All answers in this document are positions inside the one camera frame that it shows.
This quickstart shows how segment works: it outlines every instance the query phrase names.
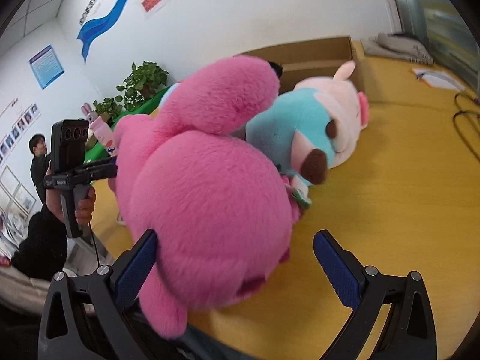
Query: blue wave logo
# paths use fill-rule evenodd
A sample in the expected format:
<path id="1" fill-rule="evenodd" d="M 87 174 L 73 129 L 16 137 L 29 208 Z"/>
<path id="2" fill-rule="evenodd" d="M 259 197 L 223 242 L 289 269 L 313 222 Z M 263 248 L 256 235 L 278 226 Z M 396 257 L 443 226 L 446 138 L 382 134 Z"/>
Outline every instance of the blue wave logo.
<path id="1" fill-rule="evenodd" d="M 85 63 L 87 62 L 88 52 L 90 51 L 92 42 L 115 25 L 126 3 L 127 0 L 117 0 L 108 15 L 100 19 L 89 20 L 80 28 L 77 39 L 83 42 L 82 57 Z"/>

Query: light blue plush clothing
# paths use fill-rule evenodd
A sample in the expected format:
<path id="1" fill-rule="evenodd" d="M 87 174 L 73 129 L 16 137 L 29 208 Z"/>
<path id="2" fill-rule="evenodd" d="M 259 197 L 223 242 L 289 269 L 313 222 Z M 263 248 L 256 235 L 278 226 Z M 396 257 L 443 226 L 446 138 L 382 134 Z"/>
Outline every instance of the light blue plush clothing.
<path id="1" fill-rule="evenodd" d="M 326 154 L 328 167 L 334 160 L 335 150 L 325 131 L 332 119 L 326 108 L 314 98 L 317 92 L 312 88 L 301 88 L 284 93 L 268 110 L 247 123 L 247 142 L 288 176 L 300 176 L 291 166 L 291 145 L 296 130 Z"/>
<path id="2" fill-rule="evenodd" d="M 167 102 L 167 99 L 169 98 L 169 96 L 172 94 L 172 92 L 175 90 L 175 88 L 179 85 L 180 85 L 180 83 L 177 82 L 177 83 L 173 84 L 171 87 L 169 87 L 169 90 L 166 91 L 165 94 L 160 99 L 160 104 L 158 105 L 159 108 L 163 107 L 163 105 Z"/>

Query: white wall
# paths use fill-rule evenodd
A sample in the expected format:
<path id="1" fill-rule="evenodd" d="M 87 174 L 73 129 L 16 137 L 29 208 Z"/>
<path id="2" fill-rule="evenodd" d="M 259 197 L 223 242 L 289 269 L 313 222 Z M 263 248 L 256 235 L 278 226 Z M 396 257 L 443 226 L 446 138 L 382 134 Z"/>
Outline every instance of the white wall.
<path id="1" fill-rule="evenodd" d="M 28 61 L 49 44 L 53 45 L 65 73 L 42 90 Z M 83 117 L 80 110 L 82 104 L 100 98 L 99 92 L 83 74 L 83 67 L 71 58 L 70 49 L 56 20 L 49 21 L 28 34 L 0 58 L 0 110 L 17 97 L 26 106 L 37 103 L 42 113 L 18 141 L 6 163 L 20 182 L 37 198 L 36 208 L 39 210 L 41 204 L 30 177 L 33 157 L 28 148 L 28 140 L 35 133 L 42 133 L 50 150 L 52 125 L 62 119 Z"/>
<path id="2" fill-rule="evenodd" d="M 103 17 L 115 1 L 104 0 L 88 19 Z M 395 30 L 386 0 L 170 0 L 149 19 L 140 1 L 129 0 L 117 24 L 91 46 L 86 74 L 105 96 L 117 94 L 133 61 L 158 62 L 180 80 L 220 57 L 270 44 Z M 58 16 L 81 64 L 76 38 L 88 2 L 64 0 Z"/>

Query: cardboard box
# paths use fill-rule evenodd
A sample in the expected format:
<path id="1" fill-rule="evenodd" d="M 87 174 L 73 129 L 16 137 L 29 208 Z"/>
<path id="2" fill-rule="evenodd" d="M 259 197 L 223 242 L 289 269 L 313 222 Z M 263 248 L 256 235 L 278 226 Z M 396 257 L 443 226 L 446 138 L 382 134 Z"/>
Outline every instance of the cardboard box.
<path id="1" fill-rule="evenodd" d="M 332 77 L 345 62 L 357 63 L 350 80 L 358 91 L 364 91 L 362 66 L 349 36 L 285 43 L 244 52 L 283 67 L 280 93 L 293 90 L 300 81 L 315 76 Z"/>

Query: yellow table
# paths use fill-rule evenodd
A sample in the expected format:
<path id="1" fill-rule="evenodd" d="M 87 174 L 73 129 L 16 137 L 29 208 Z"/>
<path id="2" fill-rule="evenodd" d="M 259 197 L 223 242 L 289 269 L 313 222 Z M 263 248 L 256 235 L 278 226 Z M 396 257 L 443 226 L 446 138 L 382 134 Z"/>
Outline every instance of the yellow table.
<path id="1" fill-rule="evenodd" d="M 324 228 L 364 265 L 422 274 L 439 359 L 455 351 L 479 313 L 480 166 L 453 128 L 455 93 L 417 82 L 407 62 L 365 58 L 362 66 L 370 124 L 351 159 L 311 189 L 314 204 L 295 226 L 290 262 L 253 298 L 190 313 L 190 323 L 253 356 L 318 359 L 350 315 L 313 254 L 313 236 Z M 477 143 L 470 126 L 459 124 Z M 118 255 L 131 239 L 114 223 L 106 183 L 95 188 L 94 231 Z M 360 359 L 369 357 L 387 312 L 383 306 Z"/>

